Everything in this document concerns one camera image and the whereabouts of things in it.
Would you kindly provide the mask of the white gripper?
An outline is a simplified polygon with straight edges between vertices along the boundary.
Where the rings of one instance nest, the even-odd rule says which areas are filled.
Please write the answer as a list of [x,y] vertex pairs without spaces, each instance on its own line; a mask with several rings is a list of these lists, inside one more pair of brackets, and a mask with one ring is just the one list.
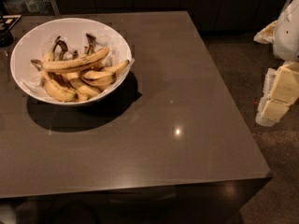
[[285,62],[278,70],[269,68],[264,78],[255,121],[272,127],[289,111],[299,98],[299,0],[292,0],[253,40],[271,44],[276,57]]

